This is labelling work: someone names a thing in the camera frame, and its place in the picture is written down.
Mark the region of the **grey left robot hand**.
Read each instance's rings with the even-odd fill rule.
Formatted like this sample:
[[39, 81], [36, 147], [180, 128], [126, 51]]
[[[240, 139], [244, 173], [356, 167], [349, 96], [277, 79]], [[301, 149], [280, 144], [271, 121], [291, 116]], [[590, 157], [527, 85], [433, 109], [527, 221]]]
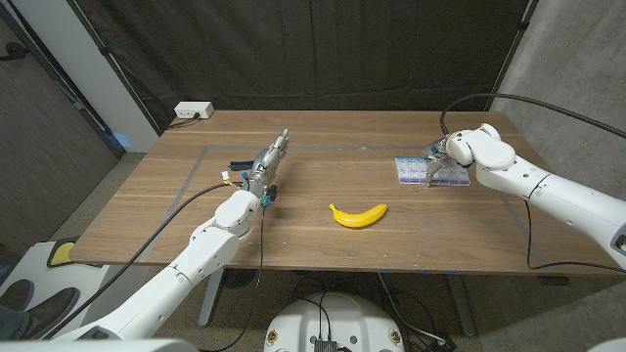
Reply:
[[289, 144], [289, 129], [285, 128], [275, 142], [262, 150], [252, 163], [244, 189], [258, 198], [264, 198], [275, 179], [278, 166], [286, 156]]

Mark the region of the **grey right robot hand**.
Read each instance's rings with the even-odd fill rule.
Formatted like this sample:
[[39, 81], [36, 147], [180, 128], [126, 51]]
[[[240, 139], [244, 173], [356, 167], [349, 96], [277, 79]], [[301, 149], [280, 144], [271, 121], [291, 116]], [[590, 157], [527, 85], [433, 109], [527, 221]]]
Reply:
[[430, 159], [430, 165], [427, 167], [425, 175], [425, 185], [428, 188], [432, 185], [435, 173], [442, 167], [452, 166], [458, 170], [461, 169], [461, 165], [447, 154], [445, 150], [446, 140], [446, 137], [441, 137], [427, 145], [423, 150], [423, 157]]

